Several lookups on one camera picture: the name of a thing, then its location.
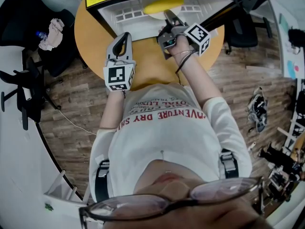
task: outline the round wooden table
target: round wooden table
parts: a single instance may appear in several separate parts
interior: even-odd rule
[[[198,58],[205,70],[209,70],[216,61],[224,43],[224,26],[217,29],[218,36],[211,39],[208,50]],[[75,40],[81,57],[88,67],[104,79],[106,51],[113,37],[86,10],[82,0],[75,18]],[[177,65],[173,58],[164,59],[155,38],[132,43],[133,60],[137,65],[132,90],[138,90],[151,84],[179,82],[175,74]],[[183,74],[179,73],[182,84],[187,84]]]

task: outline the metal frame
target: metal frame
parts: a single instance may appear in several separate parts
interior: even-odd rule
[[[118,218],[114,219],[114,218],[109,218],[108,216],[100,216],[100,215],[95,215],[95,214],[91,213],[91,211],[93,209],[95,209],[98,206],[100,206],[101,204],[103,204],[103,201],[101,201],[101,202],[92,204],[92,205],[87,206],[87,207],[82,207],[82,208],[79,209],[80,220],[81,220],[81,228],[82,229],[87,229],[87,220],[86,220],[87,218],[92,218],[94,220],[99,220],[99,221],[139,221],[139,220],[152,219],[152,218],[156,218],[156,217],[165,215],[172,210],[182,208],[182,207],[208,206],[208,205],[222,204],[222,203],[240,198],[243,195],[256,190],[257,188],[259,189],[258,196],[259,196],[259,205],[260,205],[258,213],[262,214],[263,213],[263,207],[264,207],[264,205],[263,205],[264,178],[263,177],[254,177],[254,178],[256,179],[256,183],[253,184],[252,187],[250,187],[249,189],[246,189],[245,191],[239,192],[236,195],[234,195],[234,196],[232,196],[228,199],[224,199],[223,201],[200,201],[200,200],[196,200],[196,199],[193,199],[193,198],[187,198],[187,199],[184,199],[184,200],[178,200],[178,201],[172,202],[168,198],[162,197],[160,195],[140,194],[141,196],[142,195],[154,195],[154,196],[157,196],[157,197],[160,197],[160,198],[163,198],[163,199],[167,200],[169,203],[168,203],[167,207],[165,207],[162,211],[160,211],[156,214],[150,214],[150,215],[147,215],[147,216],[134,217],[134,218],[129,218],[129,219],[118,219]]]

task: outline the white cloth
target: white cloth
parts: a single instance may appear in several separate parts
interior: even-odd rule
[[[201,110],[190,87],[156,84],[126,96],[123,120],[115,130],[100,129],[90,157],[89,182],[95,200],[98,160],[109,157],[111,196],[133,193],[147,167],[161,159],[189,168],[204,181],[218,180],[219,156],[226,148],[248,177],[252,163],[226,101],[208,100]]]
[[[45,51],[51,51],[53,48],[58,47],[62,41],[63,27],[64,24],[60,19],[52,19],[49,25],[48,38],[42,40],[38,46]]]

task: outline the bracelet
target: bracelet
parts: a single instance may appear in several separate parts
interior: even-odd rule
[[[186,50],[186,51],[182,51],[182,52],[176,53],[175,55],[173,55],[173,57],[174,57],[174,56],[177,56],[177,55],[179,55],[179,54],[185,53],[185,52],[191,52],[191,50]]]
[[[196,51],[192,51],[190,54],[188,54],[187,56],[184,57],[184,59],[182,60],[182,63],[180,64],[179,68],[176,70],[176,74],[181,70],[181,68],[184,66],[185,62],[192,56],[193,53],[195,53]]]

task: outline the nose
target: nose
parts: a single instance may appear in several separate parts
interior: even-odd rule
[[[190,192],[190,188],[182,181],[172,181],[163,188],[159,195],[167,197],[169,200],[180,200],[187,198]]]

